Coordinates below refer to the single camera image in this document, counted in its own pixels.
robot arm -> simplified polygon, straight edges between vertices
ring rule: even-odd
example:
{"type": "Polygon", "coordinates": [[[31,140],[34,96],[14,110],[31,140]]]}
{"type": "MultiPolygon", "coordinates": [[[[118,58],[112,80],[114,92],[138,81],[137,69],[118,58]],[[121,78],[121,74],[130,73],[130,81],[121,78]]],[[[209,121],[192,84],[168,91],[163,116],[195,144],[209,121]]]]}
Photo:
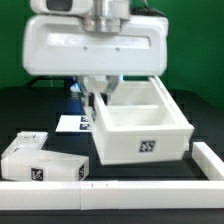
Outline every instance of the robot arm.
{"type": "Polygon", "coordinates": [[[76,77],[101,163],[181,159],[193,127],[157,77],[167,66],[167,18],[129,15],[128,0],[31,5],[41,15],[25,31],[24,67],[76,77]],[[121,75],[153,78],[127,83],[121,75]]]}

green wall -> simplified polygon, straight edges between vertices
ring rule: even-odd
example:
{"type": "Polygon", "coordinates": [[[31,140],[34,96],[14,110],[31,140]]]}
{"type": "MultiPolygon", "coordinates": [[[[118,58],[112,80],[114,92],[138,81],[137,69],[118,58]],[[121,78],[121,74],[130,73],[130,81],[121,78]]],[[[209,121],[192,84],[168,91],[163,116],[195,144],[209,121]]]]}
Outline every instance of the green wall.
{"type": "MultiPolygon", "coordinates": [[[[167,87],[193,91],[224,111],[224,1],[149,3],[170,21],[169,61],[163,77],[167,87]]],[[[21,59],[24,27],[32,15],[29,0],[1,0],[0,8],[0,87],[20,86],[31,78],[21,59]]]]}

black table surface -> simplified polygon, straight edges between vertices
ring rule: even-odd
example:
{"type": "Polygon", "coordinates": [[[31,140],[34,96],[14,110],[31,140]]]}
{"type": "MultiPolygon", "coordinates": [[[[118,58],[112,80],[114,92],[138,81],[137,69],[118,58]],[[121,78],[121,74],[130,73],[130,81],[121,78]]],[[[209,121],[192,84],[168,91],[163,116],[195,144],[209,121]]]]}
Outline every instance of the black table surface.
{"type": "MultiPolygon", "coordinates": [[[[224,158],[224,113],[194,93],[172,91],[171,95],[195,127],[192,142],[206,142],[224,158]]],[[[61,115],[82,115],[82,104],[63,88],[0,89],[0,153],[20,131],[45,131],[44,150],[85,155],[90,158],[86,180],[206,180],[191,159],[191,150],[181,161],[102,166],[90,133],[58,134],[61,115]]],[[[102,210],[102,211],[1,211],[3,223],[224,223],[222,209],[102,210]]]]}

